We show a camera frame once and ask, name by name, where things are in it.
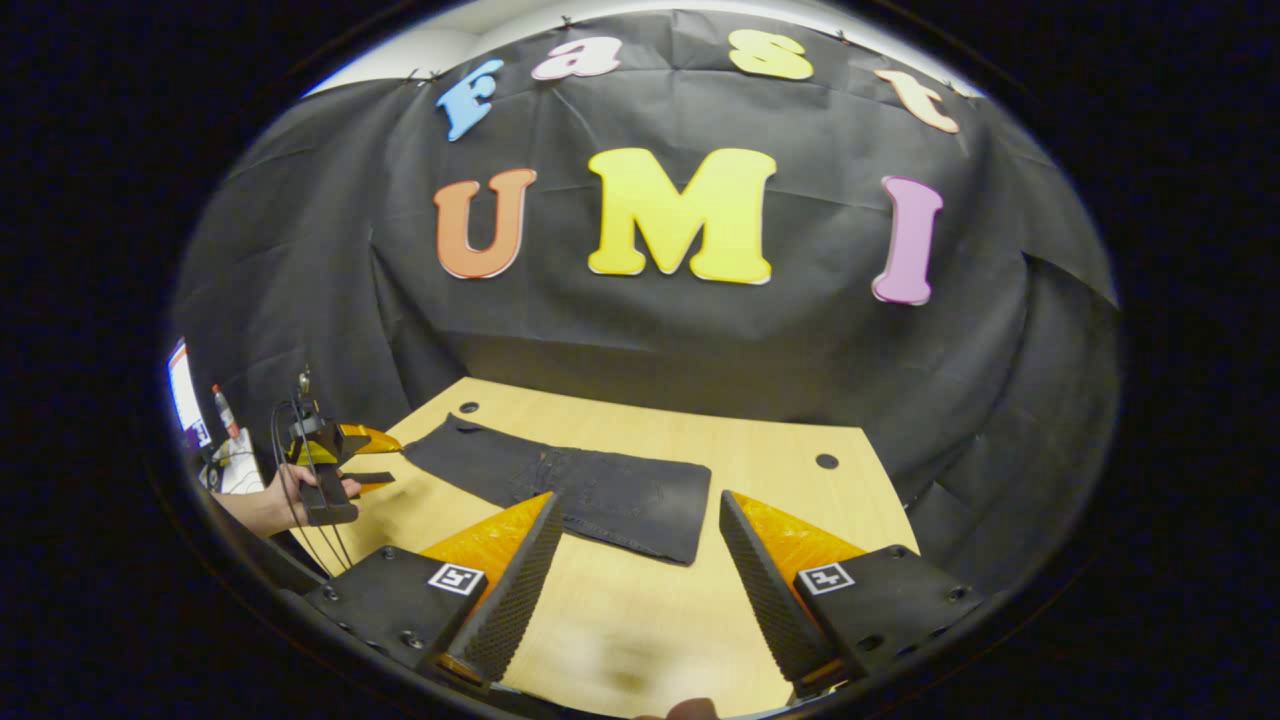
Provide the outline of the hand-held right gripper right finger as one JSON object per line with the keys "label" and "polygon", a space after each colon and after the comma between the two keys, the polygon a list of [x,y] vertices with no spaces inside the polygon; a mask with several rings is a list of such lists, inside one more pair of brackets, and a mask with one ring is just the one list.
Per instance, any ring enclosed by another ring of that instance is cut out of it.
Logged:
{"label": "hand-held right gripper right finger", "polygon": [[904,544],[863,550],[730,489],[719,505],[756,624],[800,700],[897,669],[986,602]]}

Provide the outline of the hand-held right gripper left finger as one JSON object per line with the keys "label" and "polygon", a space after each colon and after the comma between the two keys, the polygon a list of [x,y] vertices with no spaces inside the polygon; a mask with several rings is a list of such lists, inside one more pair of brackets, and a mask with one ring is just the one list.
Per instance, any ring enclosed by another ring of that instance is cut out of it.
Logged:
{"label": "hand-held right gripper left finger", "polygon": [[545,492],[419,552],[383,546],[303,601],[419,675],[485,689],[525,637],[562,532]]}

